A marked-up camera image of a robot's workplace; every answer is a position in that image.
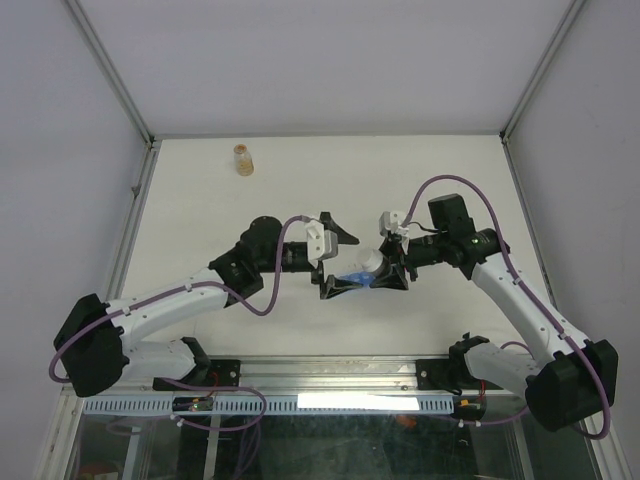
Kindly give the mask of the white pill bottle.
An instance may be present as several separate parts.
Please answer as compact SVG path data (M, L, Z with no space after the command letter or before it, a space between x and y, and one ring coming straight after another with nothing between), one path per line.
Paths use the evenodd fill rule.
M357 254L357 261L364 272L373 276L380 275L386 268L386 258L377 249L362 249Z

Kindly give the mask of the blue weekly pill organizer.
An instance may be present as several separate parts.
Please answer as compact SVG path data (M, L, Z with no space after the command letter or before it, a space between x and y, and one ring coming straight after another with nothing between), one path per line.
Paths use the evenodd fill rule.
M369 288L371 283L375 280L375 277L369 272L360 271L341 275L339 276L339 279L359 284L363 288Z

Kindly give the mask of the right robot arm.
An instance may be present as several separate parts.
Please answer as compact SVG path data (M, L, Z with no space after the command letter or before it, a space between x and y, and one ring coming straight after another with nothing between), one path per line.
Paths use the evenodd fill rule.
M555 432L602 413L610 426L618 354L594 342L542 301L515 267L496 230L479 230L463 198L450 194L428 203L434 229L409 238L403 213L382 214L377 249L359 255L372 288L406 291L421 267L448 264L483 291L518 332L530 355L511 353L483 336L465 334L448 350L446 369L431 381L455 395L485 381L523 399L534 418Z

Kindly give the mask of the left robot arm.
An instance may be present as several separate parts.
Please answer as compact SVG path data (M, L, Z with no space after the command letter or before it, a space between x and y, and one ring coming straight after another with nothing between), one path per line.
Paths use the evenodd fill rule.
M70 385L81 398L121 380L151 379L174 388L206 385L211 361L196 339L160 343L150 335L234 305L267 316L285 273L310 274L321 299L353 290L356 283L325 275L323 263L335 258L340 246L358 242L328 212L285 222L258 217L229 251L168 287L112 301L97 294L77 300L54 339L49 377Z

